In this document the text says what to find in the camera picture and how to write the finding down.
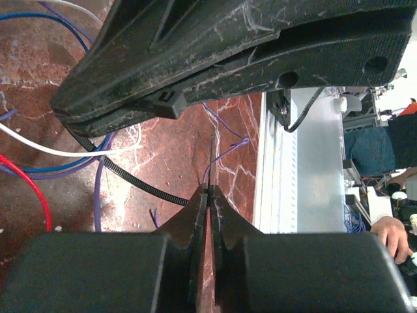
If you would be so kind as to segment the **bystander bare hand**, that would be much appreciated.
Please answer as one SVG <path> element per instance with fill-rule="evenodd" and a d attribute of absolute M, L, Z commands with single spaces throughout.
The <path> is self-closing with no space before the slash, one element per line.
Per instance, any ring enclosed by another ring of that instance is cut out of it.
<path fill-rule="evenodd" d="M 396 264 L 405 263 L 413 254 L 408 243 L 407 231 L 400 220 L 392 216 L 383 216 L 372 225 L 370 232 L 377 235 Z"/>

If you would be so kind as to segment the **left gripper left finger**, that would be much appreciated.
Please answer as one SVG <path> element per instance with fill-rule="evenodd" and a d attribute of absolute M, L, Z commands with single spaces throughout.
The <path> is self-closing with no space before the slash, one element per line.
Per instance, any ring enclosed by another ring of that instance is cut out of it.
<path fill-rule="evenodd" d="M 196 312 L 208 202 L 200 185 L 151 233 L 45 233 L 7 278 L 2 312 Z"/>

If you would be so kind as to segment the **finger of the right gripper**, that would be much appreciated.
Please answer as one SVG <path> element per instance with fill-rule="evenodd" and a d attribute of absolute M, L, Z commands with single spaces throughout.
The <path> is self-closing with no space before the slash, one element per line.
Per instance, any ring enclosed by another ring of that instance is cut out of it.
<path fill-rule="evenodd" d="M 415 14 L 415 1 L 116 1 L 62 85 L 90 78 L 96 96 L 117 87 L 145 96 L 290 35 L 310 44 L 379 29 L 411 34 Z"/>
<path fill-rule="evenodd" d="M 194 104 L 240 95 L 308 87 L 364 87 L 389 82 L 410 33 L 376 30 L 302 44 L 290 35 L 250 48 L 145 96 L 93 95 L 92 80 L 77 79 L 57 93 L 57 117 L 67 130 L 98 137 L 155 117 L 178 119 Z"/>

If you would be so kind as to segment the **black zip tie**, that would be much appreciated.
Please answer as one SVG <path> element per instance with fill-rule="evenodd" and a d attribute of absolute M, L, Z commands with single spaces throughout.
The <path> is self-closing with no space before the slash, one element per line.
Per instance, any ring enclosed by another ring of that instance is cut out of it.
<path fill-rule="evenodd" d="M 103 116 L 103 120 L 115 121 L 116 118 L 121 117 L 122 113 L 153 113 L 155 117 L 178 119 L 187 106 L 188 103 L 184 93 L 166 89 L 141 98 L 137 103 L 129 102 L 124 108 Z M 187 199 L 174 196 L 145 183 L 116 165 L 109 157 L 100 156 L 98 159 L 101 165 L 110 169 L 113 173 L 138 189 L 176 205 L 183 207 L 187 205 Z"/>

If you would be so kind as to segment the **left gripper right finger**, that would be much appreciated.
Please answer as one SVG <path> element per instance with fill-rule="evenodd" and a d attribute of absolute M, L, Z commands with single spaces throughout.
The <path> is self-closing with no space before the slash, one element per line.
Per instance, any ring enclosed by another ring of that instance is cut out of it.
<path fill-rule="evenodd" d="M 208 190 L 215 302 L 222 312 L 412 312 L 376 235 L 265 234 Z"/>

